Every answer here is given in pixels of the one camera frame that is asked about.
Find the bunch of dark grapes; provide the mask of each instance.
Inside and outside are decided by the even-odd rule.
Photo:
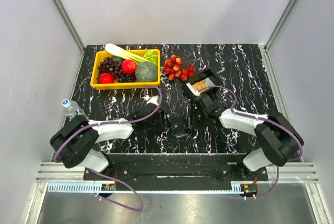
[[[111,73],[115,80],[119,83],[123,82],[135,82],[136,76],[135,74],[126,74],[123,72],[122,68],[122,61],[116,61],[111,59],[111,57],[106,57],[103,59],[103,62],[100,63],[98,66],[98,77],[97,82],[100,83],[100,75],[103,73]]]

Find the gray floor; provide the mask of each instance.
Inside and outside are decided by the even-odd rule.
[[[265,190],[267,185],[260,185]],[[113,199],[138,207],[130,194],[115,194]],[[278,185],[268,197],[238,200],[222,195],[142,196],[143,213],[134,213],[93,195],[47,193],[39,224],[110,223],[316,223],[306,189],[302,185]]]

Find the red fruit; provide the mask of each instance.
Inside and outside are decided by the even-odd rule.
[[[171,57],[171,61],[172,61],[172,62],[175,62],[176,58],[177,58],[176,55],[172,55],[172,57]]]
[[[109,84],[114,83],[114,76],[111,73],[103,73],[100,75],[100,83],[101,84]]]
[[[168,68],[171,68],[173,65],[172,61],[170,59],[166,60],[165,62],[165,66],[168,67]]]
[[[189,70],[189,72],[194,72],[194,71],[195,71],[195,68],[194,68],[194,66],[189,66],[189,67],[188,67],[188,70]]]
[[[185,75],[187,75],[187,74],[189,73],[189,71],[188,71],[187,68],[184,68],[184,69],[182,70],[182,73],[184,73]]]
[[[173,66],[174,71],[179,71],[181,69],[181,66],[179,64],[175,64]]]
[[[126,60],[122,62],[122,70],[126,74],[133,74],[136,70],[137,64],[132,60]]]
[[[181,71],[177,71],[177,72],[175,72],[175,76],[179,77],[181,75],[181,73],[182,73]]]
[[[175,80],[175,74],[169,74],[168,79],[169,80]]]
[[[164,74],[169,74],[169,72],[171,71],[171,69],[170,68],[168,68],[168,67],[164,67],[164,69],[163,69],[163,73]]]
[[[180,80],[185,81],[187,79],[187,75],[186,74],[181,74],[180,75]]]
[[[182,65],[182,59],[179,57],[175,59],[175,62],[177,62],[179,65]]]

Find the table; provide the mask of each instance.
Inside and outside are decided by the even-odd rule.
[[[161,64],[172,54],[194,65],[197,74],[210,68],[232,89],[238,98],[236,108],[241,111],[270,114],[276,111],[275,100],[267,73],[256,44],[157,44],[120,45],[127,50],[159,49]],[[97,91],[90,87],[91,73],[97,51],[104,45],[88,45],[76,81],[73,100],[92,120],[112,120],[128,116],[144,105],[143,89]],[[161,74],[162,107],[170,116],[187,115],[190,100],[181,89],[182,81],[169,81]],[[217,94],[217,103],[229,107],[232,97],[225,91]],[[162,133],[139,132],[129,139],[114,139],[99,143],[98,149],[106,153],[230,153],[250,152],[259,147],[256,138],[233,129],[216,128],[192,130],[183,139],[172,137],[170,131]]]

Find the bunch of red fruit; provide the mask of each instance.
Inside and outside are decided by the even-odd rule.
[[[194,76],[194,66],[190,65],[188,68],[181,70],[182,62],[182,59],[176,55],[172,55],[171,58],[165,61],[163,73],[169,74],[169,80],[175,80],[176,77],[179,77],[180,80],[185,81],[188,77]]]

